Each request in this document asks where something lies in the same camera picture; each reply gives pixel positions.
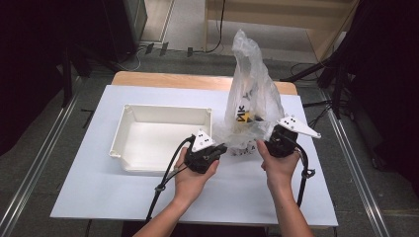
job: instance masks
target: white plastic bin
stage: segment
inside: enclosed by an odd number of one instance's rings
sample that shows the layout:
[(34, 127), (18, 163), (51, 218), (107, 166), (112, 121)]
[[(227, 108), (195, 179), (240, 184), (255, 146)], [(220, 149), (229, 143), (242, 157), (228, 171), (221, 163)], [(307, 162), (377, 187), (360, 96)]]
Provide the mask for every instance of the white plastic bin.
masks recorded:
[(199, 129), (211, 136), (211, 120), (208, 108), (125, 105), (110, 155), (126, 171), (163, 176), (185, 138)]

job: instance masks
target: wrist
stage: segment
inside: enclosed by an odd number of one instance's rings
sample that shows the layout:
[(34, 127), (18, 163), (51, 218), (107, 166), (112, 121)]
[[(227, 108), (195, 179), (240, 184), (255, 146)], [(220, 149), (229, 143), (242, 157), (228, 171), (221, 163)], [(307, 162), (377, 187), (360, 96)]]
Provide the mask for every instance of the wrist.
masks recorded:
[(291, 185), (282, 185), (282, 186), (275, 186), (271, 187), (271, 194), (273, 196), (274, 202), (283, 203), (288, 201), (293, 201), (293, 189)]
[(172, 201), (170, 201), (169, 205), (176, 209), (179, 212), (185, 213), (186, 210), (189, 208), (189, 206), (191, 206), (191, 202), (190, 201), (184, 201), (182, 199), (179, 198), (173, 198)]

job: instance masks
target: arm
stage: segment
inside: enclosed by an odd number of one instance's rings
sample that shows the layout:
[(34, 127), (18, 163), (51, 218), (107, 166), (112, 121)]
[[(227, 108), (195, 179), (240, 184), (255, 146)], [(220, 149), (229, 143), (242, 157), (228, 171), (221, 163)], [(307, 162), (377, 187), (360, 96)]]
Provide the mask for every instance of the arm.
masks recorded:
[[(187, 148), (182, 148), (175, 167), (182, 169)], [(206, 181), (215, 174), (218, 167), (218, 160), (215, 160), (207, 172), (203, 175), (191, 171), (189, 168), (175, 176), (175, 196), (172, 201), (154, 218), (144, 225), (134, 237), (170, 236), (179, 218), (187, 211), (189, 206), (198, 198), (204, 188)]]
[(268, 188), (274, 200), (283, 236), (313, 236), (293, 199), (291, 180), (299, 154), (295, 152), (285, 158), (275, 158), (269, 154), (263, 140), (258, 140), (257, 145), (264, 160), (261, 167), (266, 171)]

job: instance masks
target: person's left hand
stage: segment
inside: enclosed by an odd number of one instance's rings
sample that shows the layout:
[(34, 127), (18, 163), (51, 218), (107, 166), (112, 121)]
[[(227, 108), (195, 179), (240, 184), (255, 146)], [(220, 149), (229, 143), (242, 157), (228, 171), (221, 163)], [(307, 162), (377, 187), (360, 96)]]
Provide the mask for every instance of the person's left hand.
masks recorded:
[[(179, 170), (186, 167), (184, 164), (185, 155), (187, 153), (187, 148), (183, 147), (179, 159), (175, 164)], [(184, 171), (180, 172), (175, 176), (175, 197), (173, 201), (177, 203), (184, 204), (189, 206), (194, 202), (201, 194), (201, 191), (204, 188), (207, 180), (215, 174), (216, 168), (218, 167), (219, 160), (215, 160), (210, 166), (205, 174), (199, 174), (193, 172), (189, 168), (186, 168)]]

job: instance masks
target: metal rail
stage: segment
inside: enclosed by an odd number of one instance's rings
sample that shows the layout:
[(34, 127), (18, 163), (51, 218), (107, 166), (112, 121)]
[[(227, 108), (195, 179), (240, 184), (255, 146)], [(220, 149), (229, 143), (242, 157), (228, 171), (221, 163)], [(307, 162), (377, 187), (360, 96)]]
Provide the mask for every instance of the metal rail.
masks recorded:
[[(325, 90), (320, 90), (323, 100), (331, 100), (329, 94)], [(370, 189), (370, 186), (361, 170), (360, 164), (358, 163), (357, 157), (352, 149), (351, 143), (349, 142), (348, 136), (346, 135), (342, 122), (336, 119), (332, 111), (328, 111), (329, 119), (332, 123), (333, 129), (335, 130), (336, 136), (342, 148), (345, 159), (348, 163), (349, 170), (351, 171), (352, 178), (354, 179), (355, 185), (360, 194), (361, 200), (366, 209), (366, 213), (370, 219), (374, 233), (379, 237), (391, 236), (388, 228), (382, 217), (381, 210), (377, 204), (377, 201)]]
[(77, 77), (74, 83), (74, 95), (71, 98), (66, 108), (62, 108), (55, 120), (51, 130), (49, 131), (45, 141), (42, 144), (40, 151), (37, 154), (31, 168), (29, 169), (25, 179), (19, 186), (18, 190), (12, 197), (6, 213), (0, 222), (0, 235), (1, 237), (9, 237), (19, 219), (23, 209), (25, 208), (28, 199), (34, 190), (35, 185), (42, 173), (43, 168), (49, 158), (49, 155), (58, 140), (68, 118), (73, 111), (74, 105), (78, 99), (80, 89), (84, 85), (84, 79)]

